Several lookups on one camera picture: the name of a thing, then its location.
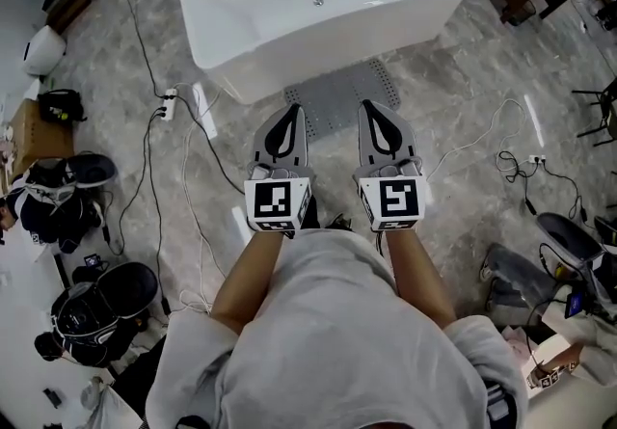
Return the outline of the person's grey sweatshirt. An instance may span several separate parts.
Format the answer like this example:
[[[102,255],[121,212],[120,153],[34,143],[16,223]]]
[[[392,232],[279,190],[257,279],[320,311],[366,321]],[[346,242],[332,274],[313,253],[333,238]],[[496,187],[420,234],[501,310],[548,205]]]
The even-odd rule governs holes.
[[[493,322],[456,314],[441,329],[352,231],[283,239],[240,335],[210,312],[171,316],[149,429],[523,428],[523,375]]]

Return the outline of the white table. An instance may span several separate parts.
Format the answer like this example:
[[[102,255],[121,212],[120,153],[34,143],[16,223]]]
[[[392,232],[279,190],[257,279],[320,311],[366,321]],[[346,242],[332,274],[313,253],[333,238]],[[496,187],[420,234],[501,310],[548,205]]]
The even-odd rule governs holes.
[[[563,373],[546,389],[528,389],[523,429],[602,429],[617,413],[617,386],[603,388]]]
[[[107,369],[67,360],[44,361],[34,347],[48,331],[47,314],[63,290],[51,251],[35,244],[17,226],[0,245],[0,414],[16,429],[41,429],[63,421],[68,402],[77,398],[92,377],[107,383]],[[54,409],[42,390],[54,389],[63,404]]]

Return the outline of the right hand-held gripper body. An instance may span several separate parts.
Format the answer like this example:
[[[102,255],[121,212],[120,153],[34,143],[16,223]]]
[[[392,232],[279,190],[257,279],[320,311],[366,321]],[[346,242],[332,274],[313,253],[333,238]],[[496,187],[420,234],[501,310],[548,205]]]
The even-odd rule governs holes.
[[[414,156],[375,167],[360,167],[354,180],[374,232],[412,228],[426,206],[426,177]]]

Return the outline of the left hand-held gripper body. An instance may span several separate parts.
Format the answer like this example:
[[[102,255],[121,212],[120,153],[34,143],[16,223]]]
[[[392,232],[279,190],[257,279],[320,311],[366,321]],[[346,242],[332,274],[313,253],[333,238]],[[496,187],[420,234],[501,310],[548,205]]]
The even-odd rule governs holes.
[[[300,230],[312,197],[310,185],[307,171],[251,164],[244,182],[249,225],[259,231]]]

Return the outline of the black bag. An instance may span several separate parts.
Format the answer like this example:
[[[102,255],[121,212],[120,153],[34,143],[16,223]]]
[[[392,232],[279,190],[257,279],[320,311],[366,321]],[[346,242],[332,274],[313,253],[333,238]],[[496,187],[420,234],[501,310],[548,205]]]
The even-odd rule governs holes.
[[[75,90],[58,89],[39,94],[38,104],[43,121],[73,125],[87,119],[81,94]]]

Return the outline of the small blue screen device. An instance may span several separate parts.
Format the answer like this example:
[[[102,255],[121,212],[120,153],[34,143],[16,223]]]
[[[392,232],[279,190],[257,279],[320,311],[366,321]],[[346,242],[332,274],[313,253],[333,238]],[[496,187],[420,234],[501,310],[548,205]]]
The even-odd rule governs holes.
[[[586,294],[583,290],[573,290],[566,297],[564,317],[566,319],[574,317],[584,311],[586,305]]]

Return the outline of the brown cardboard box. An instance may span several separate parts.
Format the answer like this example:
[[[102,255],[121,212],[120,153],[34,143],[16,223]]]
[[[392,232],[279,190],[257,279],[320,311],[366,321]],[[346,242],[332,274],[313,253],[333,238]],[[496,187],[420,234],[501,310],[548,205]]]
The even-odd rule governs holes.
[[[44,121],[35,100],[21,102],[10,126],[14,144],[11,179],[23,174],[37,160],[67,158],[74,154],[71,128]]]

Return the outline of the white bathtub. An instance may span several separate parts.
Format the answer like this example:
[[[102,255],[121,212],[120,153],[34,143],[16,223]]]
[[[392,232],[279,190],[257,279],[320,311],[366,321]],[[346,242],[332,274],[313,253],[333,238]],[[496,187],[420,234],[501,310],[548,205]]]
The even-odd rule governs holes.
[[[196,66],[251,104],[434,39],[463,0],[180,0]]]

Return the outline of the person's left forearm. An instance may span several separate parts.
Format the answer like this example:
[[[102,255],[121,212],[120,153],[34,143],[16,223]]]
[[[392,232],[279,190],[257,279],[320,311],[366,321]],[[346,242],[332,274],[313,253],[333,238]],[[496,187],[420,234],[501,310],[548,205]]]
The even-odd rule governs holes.
[[[283,234],[257,232],[219,289],[210,317],[240,335],[258,313],[282,248]]]

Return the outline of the grey perforated bath mat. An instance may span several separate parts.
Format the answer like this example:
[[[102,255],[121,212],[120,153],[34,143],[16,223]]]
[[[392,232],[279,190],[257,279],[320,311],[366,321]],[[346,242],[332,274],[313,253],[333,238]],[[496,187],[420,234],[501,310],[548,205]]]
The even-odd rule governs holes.
[[[283,90],[287,103],[298,103],[306,117],[309,142],[315,142],[357,124],[358,109],[366,99],[392,110],[400,97],[389,72],[370,59],[319,75]]]

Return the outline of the person's right forearm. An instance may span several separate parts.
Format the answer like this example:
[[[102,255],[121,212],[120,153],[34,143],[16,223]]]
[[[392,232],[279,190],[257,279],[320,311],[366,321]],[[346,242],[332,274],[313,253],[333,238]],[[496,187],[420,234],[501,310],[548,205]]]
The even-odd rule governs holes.
[[[413,229],[386,234],[392,271],[401,299],[441,329],[457,320],[443,279]]]

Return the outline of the white rounded appliance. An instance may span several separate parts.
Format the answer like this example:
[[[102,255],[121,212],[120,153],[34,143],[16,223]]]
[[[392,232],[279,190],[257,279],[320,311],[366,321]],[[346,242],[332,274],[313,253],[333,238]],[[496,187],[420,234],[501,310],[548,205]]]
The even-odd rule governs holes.
[[[61,61],[67,43],[49,25],[42,27],[27,43],[22,68],[33,76],[46,76]]]

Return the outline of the black metal chair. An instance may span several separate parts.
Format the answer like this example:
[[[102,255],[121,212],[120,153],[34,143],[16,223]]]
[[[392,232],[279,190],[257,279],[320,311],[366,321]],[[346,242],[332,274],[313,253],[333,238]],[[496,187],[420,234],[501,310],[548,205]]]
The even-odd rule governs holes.
[[[617,77],[601,91],[572,90],[572,94],[593,95],[596,100],[589,106],[599,106],[601,109],[601,122],[597,128],[577,134],[577,138],[583,138],[592,134],[606,132],[608,139],[593,144],[600,147],[617,142]]]

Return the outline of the person's black trousers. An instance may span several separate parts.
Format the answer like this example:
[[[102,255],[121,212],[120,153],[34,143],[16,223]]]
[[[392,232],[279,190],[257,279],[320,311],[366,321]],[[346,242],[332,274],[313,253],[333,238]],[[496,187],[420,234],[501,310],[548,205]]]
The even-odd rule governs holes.
[[[308,203],[308,208],[305,213],[304,220],[301,224],[301,229],[320,229],[322,226],[318,220],[317,203],[314,196],[311,196]],[[324,229],[336,229],[352,231],[352,220],[347,219],[343,213],[338,213],[334,218],[324,226]]]

